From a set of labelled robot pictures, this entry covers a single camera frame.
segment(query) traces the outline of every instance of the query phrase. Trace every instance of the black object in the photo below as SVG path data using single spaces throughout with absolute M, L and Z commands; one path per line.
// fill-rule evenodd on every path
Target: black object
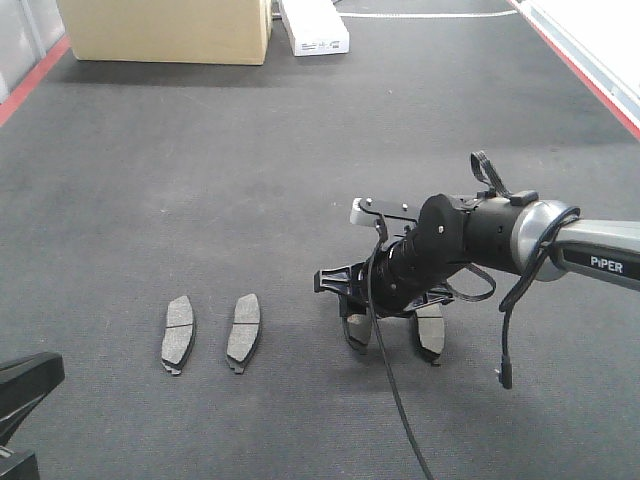
M 518 267 L 511 251 L 511 232 L 523 208 L 506 200 L 479 203 L 466 220 L 463 240 L 466 259 L 517 274 Z
M 502 361 L 500 363 L 498 380 L 507 390 L 513 387 L 513 368 L 509 356 L 509 322 L 511 321 L 513 308 L 527 292 L 544 262 L 551 254 L 553 242 L 560 229 L 576 221 L 579 216 L 580 209 L 578 207 L 567 207 L 551 221 L 536 241 L 520 278 L 516 284 L 511 287 L 511 290 L 505 295 L 502 302 L 500 302 L 498 309 L 504 312 L 504 317 L 502 320 Z
M 400 312 L 423 292 L 464 268 L 465 214 L 446 195 L 429 198 L 416 228 L 373 259 L 371 289 L 379 311 Z
M 62 356 L 39 353 L 0 364 L 0 479 L 39 480 L 32 451 L 6 448 L 29 413 L 64 380 Z

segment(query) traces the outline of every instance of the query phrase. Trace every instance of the white box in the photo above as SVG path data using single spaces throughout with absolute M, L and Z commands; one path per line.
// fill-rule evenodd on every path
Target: white box
M 331 0 L 278 0 L 296 57 L 349 51 L 349 32 Z

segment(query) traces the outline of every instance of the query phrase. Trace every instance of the robotic arm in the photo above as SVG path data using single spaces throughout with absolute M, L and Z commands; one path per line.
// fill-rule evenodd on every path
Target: robotic arm
M 471 155 L 471 165 L 488 186 L 473 196 L 435 195 L 419 211 L 355 199 L 351 223 L 375 227 L 378 247 L 365 262 L 318 271 L 315 291 L 338 294 L 343 317 L 371 306 L 380 317 L 406 317 L 455 296 L 471 299 L 457 294 L 447 279 L 472 264 L 519 275 L 500 304 L 505 312 L 500 381 L 511 388 L 509 318 L 531 282 L 557 280 L 571 271 L 640 290 L 640 222 L 580 219 L 578 208 L 540 200 L 535 191 L 509 192 L 483 152 Z

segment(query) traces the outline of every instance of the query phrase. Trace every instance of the gray carpet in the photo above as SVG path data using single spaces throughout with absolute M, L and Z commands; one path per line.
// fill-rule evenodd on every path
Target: gray carpet
M 344 0 L 342 11 L 501 11 L 499 0 Z M 347 346 L 318 268 L 366 258 L 351 199 L 474 193 L 485 149 L 512 190 L 638 220 L 635 139 L 518 16 L 346 19 L 352 51 L 262 67 L 80 63 L 67 54 L 0 131 L 0 360 L 62 353 L 67 379 L 10 446 L 44 479 L 420 478 L 377 347 Z M 445 309 L 440 368 L 382 322 L 440 479 L 640 477 L 640 298 L 569 275 L 516 308 L 503 390 L 496 296 Z M 480 288 L 468 277 L 460 288 Z M 234 375 L 238 297 L 263 335 Z M 198 336 L 159 350 L 170 300 Z

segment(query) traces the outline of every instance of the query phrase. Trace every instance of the brake pad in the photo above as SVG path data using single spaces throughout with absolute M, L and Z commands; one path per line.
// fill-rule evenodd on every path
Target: brake pad
M 444 350 L 444 319 L 439 304 L 427 305 L 415 312 L 418 348 L 429 361 L 435 362 Z
M 260 326 L 258 297 L 251 293 L 238 299 L 227 343 L 227 363 L 235 373 L 243 373 L 255 353 Z
M 180 375 L 195 340 L 196 323 L 189 297 L 183 295 L 169 304 L 162 340 L 162 365 L 171 375 Z

